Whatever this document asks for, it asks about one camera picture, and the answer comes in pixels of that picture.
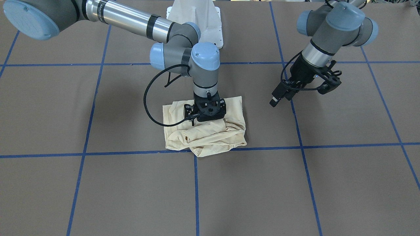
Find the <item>blue tape line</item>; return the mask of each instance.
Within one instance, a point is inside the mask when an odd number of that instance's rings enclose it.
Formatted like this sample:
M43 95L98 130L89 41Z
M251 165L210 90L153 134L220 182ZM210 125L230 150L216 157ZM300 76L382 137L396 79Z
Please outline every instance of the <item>blue tape line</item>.
M365 61L337 61L338 64L365 64ZM395 63L420 63L420 61L369 61L375 64ZM221 62L221 65L271 65L285 64L281 61L249 61L249 62ZM150 63L50 63L50 64L4 64L2 67L24 67L24 66L149 66Z
M135 155L135 154L157 154L157 153L178 153L191 152L189 149L174 151L174 150L156 150L156 151L132 151L132 152L87 152L86 156L102 156L102 155Z
M82 156L82 155L83 153L0 155L0 159L2 158L27 158L27 157L75 157L75 156Z
M369 61L369 63L420 63L420 60L406 60L406 61Z
M420 145L420 142L402 143L402 145Z
M109 40L110 32L111 32L111 25L108 27L108 33L107 33L107 36L106 36L104 51L103 51L103 55L102 55L102 62L101 62L102 65L99 69L98 80L96 82L95 95L93 97L92 110L90 112L89 125L87 127L87 132L86 132L86 141L84 143L84 148L83 148L83 156L82 156L81 162L80 162L79 175L77 177L76 190L74 192L73 204L71 206L70 219L68 220L67 236L70 236L71 226L73 224L73 216L74 216L74 210L76 208L77 194L79 193L81 174L82 174L82 171L83 171L83 164L84 164L84 159L86 157L87 144L89 142L90 129L91 129L91 126L92 126L93 114L94 114L94 111L95 111L96 95L98 94L99 83L101 81L103 63L105 61L106 49L108 47L108 40Z
M4 69L5 69L5 68L6 68L6 66L7 66L7 61L9 60L9 57L10 57L10 55L12 54L13 47L15 47L15 43L16 43L16 40L18 39L19 32L20 32L20 31L17 31L17 32L16 32L15 38L13 39L12 45L10 46L10 48L9 48L9 52L7 53L6 59L4 60L4 63L3 63L3 65L2 65L2 67L1 67L1 70L0 70L0 78L1 78L1 76L3 75L3 71L4 71Z
M294 120L296 122L297 137L299 139L299 144L300 144L300 147L301 147L300 151L302 153L303 164L305 166L306 179L308 181L309 192L311 194L312 205L313 205L313 208L314 208L316 223L317 223L317 226L318 226L318 233L319 233L320 236L322 236L321 223L320 223L320 220L319 220L318 209L317 209L317 206L316 206L315 196L314 196L314 192L313 192L313 189L312 189L311 177L309 175L309 169L308 169L308 165L307 165L307 162L306 162L305 150L304 150L303 145L302 145L302 137L300 136L299 124L297 122L296 111L295 111L294 105L293 105L293 99L290 101L290 104L291 104L291 110L293 112Z
M353 147L388 147L400 146L400 143L379 143L379 144L337 144L337 145L312 145L312 146L283 146L283 147L237 147L231 151L264 151L264 150L287 150L287 149L322 149L322 148L353 148ZM402 143L404 146L420 145L420 142ZM23 155L0 155L2 158L27 158L27 157L74 157L74 156L106 156L106 155L141 155L141 154L165 154L165 153L191 152L189 149L180 151L174 150L152 150L152 151L130 151L130 152L87 152L83 153L50 153L50 154L23 154Z
M261 151L261 150L287 150L287 149L300 149L300 146L289 146L289 147L237 147L231 149L231 151Z
M385 102L385 99L384 99L384 97L383 97L383 95L382 95L381 89L379 88L379 84L378 84L378 82L376 81L375 74L373 73L372 67L370 66L370 62L369 62L369 60L368 60L368 57L367 57L367 55L366 55L366 53L365 53L365 50L363 50L363 47L362 47L362 46L360 47L360 49L362 50L362 53L363 53L363 56L365 57L365 60L366 60L367 66L369 67L370 74L372 75L373 81L375 82L376 89L378 90L379 96L381 97L381 100L382 100L383 106L385 107L386 113L388 114L388 117L389 117L389 120L391 121L392 127L394 128L395 135L396 135L396 137L397 137L397 139L398 139L398 142L399 142L399 143L400 143L400 145L401 145L402 152L404 153L405 159L407 160L408 166L410 167L411 173L413 174L414 180L415 180L415 182L416 182L416 184L417 184L417 188L418 188L418 189L419 189L419 191L420 191L420 183L419 183L419 180L418 180L418 178L417 178L416 172L414 171L414 168L413 168L413 166L412 166L412 164L411 164L411 161L410 161L410 159L408 158L407 152L405 151L404 145L403 145L403 143L402 143L402 141L401 141L401 137L400 137L400 136L399 136L399 134L398 134L398 131L397 131L396 126L395 126L395 123L394 123L394 120L393 120L393 119L392 119L392 117L391 117L391 113L389 112L388 106L386 105L386 102Z
M195 185L195 234L200 236L200 214L198 202L198 169L197 157L194 155L194 185Z
M280 46L280 38L278 37L276 20L274 18L273 6L271 5L271 2L268 2L268 4L270 5L271 18L273 19L274 32L276 32L278 52L280 53L281 63L284 64L283 53L281 51L281 46Z
M63 63L63 64L11 64L6 67L21 67L21 66L100 66L101 63Z
M280 52L281 62L282 62L283 67L284 67L283 53L281 51L280 38L278 37L276 20L274 18L274 13L273 13L273 7L271 5L271 2L269 2L269 4L270 4L270 11L271 11L271 18L273 19L274 30L276 32L276 37L277 37L278 50ZM286 78L286 80L288 79L286 70L285 70L285 78ZM316 207L315 196L314 196L313 189L312 189L311 178L310 178L308 166L307 166L307 163L306 163L305 150L303 149L302 139L301 139L300 131L299 131L299 124L297 122L296 112L295 112L294 105L293 105L293 99L290 101L290 105L291 105L291 109L292 109L294 119L295 119L295 122L296 122L296 131L297 131L297 136L299 138L299 147L300 147L300 150L301 150L301 153L302 153L303 164L305 166L306 178L307 178L307 181L308 181L309 191L310 191L310 194L311 194L312 205L313 205L313 208L314 208L316 223L317 223L317 226L318 226L318 232L319 232L319 235L322 236L321 223L320 223L319 216L318 216L318 210L317 210L317 207Z
M281 61L248 61L248 62L221 62L221 65L270 65L270 64L282 64Z
M84 158L85 156L82 156L80 160L79 174L77 176L76 190L74 191L73 204L71 205L70 219L68 220L66 236L70 236L71 225L73 224L74 209L76 208L77 194L79 193L79 186L80 186L81 173L83 171Z

